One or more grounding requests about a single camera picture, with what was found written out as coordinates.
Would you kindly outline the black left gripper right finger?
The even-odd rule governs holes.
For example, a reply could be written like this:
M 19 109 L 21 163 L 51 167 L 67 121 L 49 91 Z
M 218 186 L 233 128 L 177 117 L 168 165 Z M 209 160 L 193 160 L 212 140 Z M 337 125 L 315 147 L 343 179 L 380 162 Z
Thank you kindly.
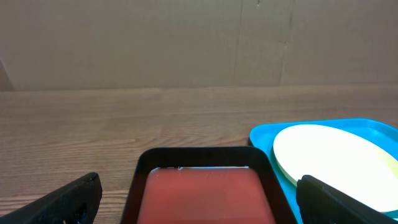
M 311 175 L 298 180 L 296 201 L 304 224 L 397 224 Z

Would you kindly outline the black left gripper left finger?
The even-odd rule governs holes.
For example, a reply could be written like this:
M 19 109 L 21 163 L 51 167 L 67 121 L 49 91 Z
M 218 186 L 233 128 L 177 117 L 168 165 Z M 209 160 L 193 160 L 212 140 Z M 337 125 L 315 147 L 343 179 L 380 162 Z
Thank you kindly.
M 92 224 L 102 198 L 100 177 L 90 172 L 1 217 L 1 224 Z

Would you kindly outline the white round plate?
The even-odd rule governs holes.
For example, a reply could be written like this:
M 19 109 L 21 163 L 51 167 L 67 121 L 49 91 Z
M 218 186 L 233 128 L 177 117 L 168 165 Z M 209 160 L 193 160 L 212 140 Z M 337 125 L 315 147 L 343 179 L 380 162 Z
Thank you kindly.
M 310 175 L 378 212 L 397 210 L 397 159 L 358 135 L 299 124 L 277 134 L 273 151 L 294 185 Z

